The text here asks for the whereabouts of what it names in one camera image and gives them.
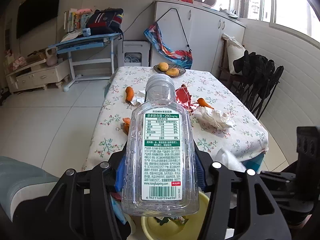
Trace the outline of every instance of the orange carrot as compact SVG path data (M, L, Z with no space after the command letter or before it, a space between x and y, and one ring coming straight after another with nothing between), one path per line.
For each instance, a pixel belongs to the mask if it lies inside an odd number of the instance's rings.
M129 128L130 128L130 122L131 122L131 119L129 117L126 117L126 118L122 118L122 120L124 121L124 124L123 124L123 131L128 134L129 133Z
M129 128L130 128L130 126L127 125L126 123L124 123L124 125L123 125L123 131L124 131L126 134L129 133Z
M206 106L206 107L209 107L209 108L211 108L211 109L214 109L212 106L208 105L207 102L204 101L203 98L199 98L199 99L198 99L198 104L199 104L199 106Z
M129 117L122 118L125 124L130 125L131 119Z
M125 89L125 92L127 93L127 97L126 97L125 100L130 102L132 100L132 98L133 98L133 95L134 95L133 88L132 87L127 87Z

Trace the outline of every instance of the plastic bottle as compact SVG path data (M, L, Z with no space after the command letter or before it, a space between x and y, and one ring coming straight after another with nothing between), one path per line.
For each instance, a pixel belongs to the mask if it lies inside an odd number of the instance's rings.
M122 209L138 216L176 216L199 209L188 112L176 103L172 79L149 78L145 103L132 112Z

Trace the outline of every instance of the cable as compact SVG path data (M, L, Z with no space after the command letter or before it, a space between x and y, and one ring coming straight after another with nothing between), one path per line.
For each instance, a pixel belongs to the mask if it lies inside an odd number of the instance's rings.
M141 13L139 13L139 15L138 15L138 16L134 19L134 21L132 22L132 24L131 24L123 33L125 33L127 30L129 30L129 28L134 24L134 22L136 21L136 19L138 19L138 17L139 17L145 10L147 10L152 4L153 4L153 2L150 3L150 4L148 5L148 7L145 8Z
M152 4L153 4L153 1L152 1L152 3L150 3L150 4L148 5L147 8L145 8L141 13L138 14L138 16L137 16L137 17L134 19L134 21L131 23L131 25L130 25L123 33L125 33L127 30L129 30L129 28L134 24L134 22L138 19L138 17L139 17L145 10L147 10ZM91 55L91 56L88 57L86 60L89 60L91 57L97 55L98 53L100 53L101 51L103 51L105 48L106 48L106 47L103 47L101 50L99 50L99 51L96 52L95 54Z

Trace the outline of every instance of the floral tablecloth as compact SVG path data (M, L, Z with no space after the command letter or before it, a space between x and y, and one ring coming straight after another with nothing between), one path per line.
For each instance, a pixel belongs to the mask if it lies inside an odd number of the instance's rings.
M131 117L135 106L126 103L125 89L144 90L150 76L156 74L151 67L120 67L111 83L102 105L90 150L83 170L90 170L110 155L120 151L127 141L122 130L122 118ZM252 159L268 150L268 132L251 112L211 73L187 70L178 78L173 78L176 89L182 84L188 87L191 103L204 98L216 110L228 113L236 123L233 128L217 130L209 124L201 123L191 116L192 134L198 148L214 156L224 147L239 161Z

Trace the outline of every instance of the desk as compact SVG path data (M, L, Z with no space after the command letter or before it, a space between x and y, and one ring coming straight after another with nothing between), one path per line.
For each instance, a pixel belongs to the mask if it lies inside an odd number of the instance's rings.
M49 46L49 48L56 47L58 54L68 53L68 60L70 64L72 80L68 85L63 87L64 92L69 91L69 88L76 81L110 79L109 76L84 77L84 78L82 78L81 75L75 76L74 66L92 64L92 63L111 62L111 72L113 74L115 72L113 41L114 39L118 38L119 35L120 33L92 35L88 37L76 38L70 41L63 41L63 42ZM108 44L111 44L110 58L90 59L90 60L82 60L82 61L76 61L76 62L72 61L72 55L71 55L72 51L104 47Z

